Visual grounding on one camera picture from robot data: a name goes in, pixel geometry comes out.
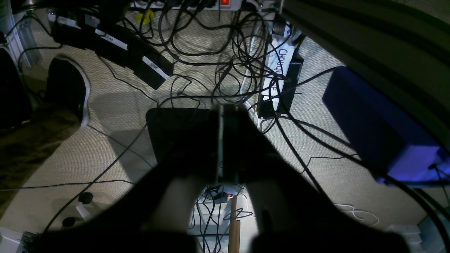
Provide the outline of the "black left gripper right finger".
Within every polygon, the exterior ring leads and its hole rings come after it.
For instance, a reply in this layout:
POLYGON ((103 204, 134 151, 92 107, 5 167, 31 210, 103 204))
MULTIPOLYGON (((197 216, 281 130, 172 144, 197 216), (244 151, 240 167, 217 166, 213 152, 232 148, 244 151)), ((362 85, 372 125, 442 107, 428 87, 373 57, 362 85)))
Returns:
POLYGON ((402 236, 342 213, 286 162, 245 107, 223 106, 222 178, 244 184, 259 234, 253 253, 408 253, 402 236))

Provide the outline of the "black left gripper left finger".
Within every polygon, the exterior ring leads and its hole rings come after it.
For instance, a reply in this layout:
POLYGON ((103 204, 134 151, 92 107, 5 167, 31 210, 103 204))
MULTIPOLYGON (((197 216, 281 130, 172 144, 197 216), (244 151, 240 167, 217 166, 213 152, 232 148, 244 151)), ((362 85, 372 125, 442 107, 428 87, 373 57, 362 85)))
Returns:
POLYGON ((217 163, 215 167, 182 160, 157 164, 90 221, 37 236, 32 252, 195 252, 196 243, 187 234, 191 210, 201 189, 216 180, 217 163))

